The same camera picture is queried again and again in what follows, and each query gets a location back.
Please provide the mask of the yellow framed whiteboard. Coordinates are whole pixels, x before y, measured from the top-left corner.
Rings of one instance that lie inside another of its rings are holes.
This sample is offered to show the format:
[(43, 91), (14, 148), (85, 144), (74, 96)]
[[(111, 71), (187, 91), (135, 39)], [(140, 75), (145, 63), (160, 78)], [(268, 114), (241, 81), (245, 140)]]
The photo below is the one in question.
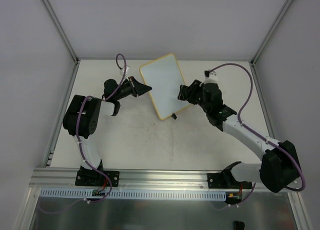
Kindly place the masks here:
[(152, 87), (149, 95), (160, 120), (170, 118), (190, 105), (178, 100), (180, 86), (186, 81), (173, 53), (140, 66), (139, 72), (144, 84)]

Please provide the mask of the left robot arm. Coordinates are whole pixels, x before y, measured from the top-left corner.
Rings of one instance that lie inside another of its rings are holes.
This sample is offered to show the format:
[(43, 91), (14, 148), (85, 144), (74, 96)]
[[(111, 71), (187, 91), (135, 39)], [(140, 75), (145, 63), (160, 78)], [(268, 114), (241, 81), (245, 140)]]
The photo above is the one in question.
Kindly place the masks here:
[(133, 76), (121, 83), (108, 79), (103, 84), (101, 98), (74, 95), (63, 117), (62, 126), (71, 135), (82, 158), (81, 170), (88, 170), (87, 179), (93, 185), (104, 181), (103, 162), (93, 143), (91, 135), (97, 129), (99, 116), (115, 117), (121, 107), (120, 100), (128, 97), (139, 97), (152, 90), (152, 87), (138, 82)]

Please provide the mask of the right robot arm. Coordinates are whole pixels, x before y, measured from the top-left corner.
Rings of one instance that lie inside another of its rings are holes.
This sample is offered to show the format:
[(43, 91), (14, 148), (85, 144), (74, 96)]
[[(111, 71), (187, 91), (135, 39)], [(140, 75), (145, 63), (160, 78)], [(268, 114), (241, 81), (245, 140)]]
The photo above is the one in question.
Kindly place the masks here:
[(288, 140), (280, 142), (263, 136), (247, 126), (235, 110), (223, 103), (217, 83), (194, 80), (190, 86), (179, 87), (177, 98), (200, 106), (212, 126), (236, 138), (260, 160), (260, 163), (236, 161), (227, 166), (221, 178), (228, 187), (235, 188), (241, 182), (262, 183), (278, 193), (300, 177), (302, 171), (295, 146)]

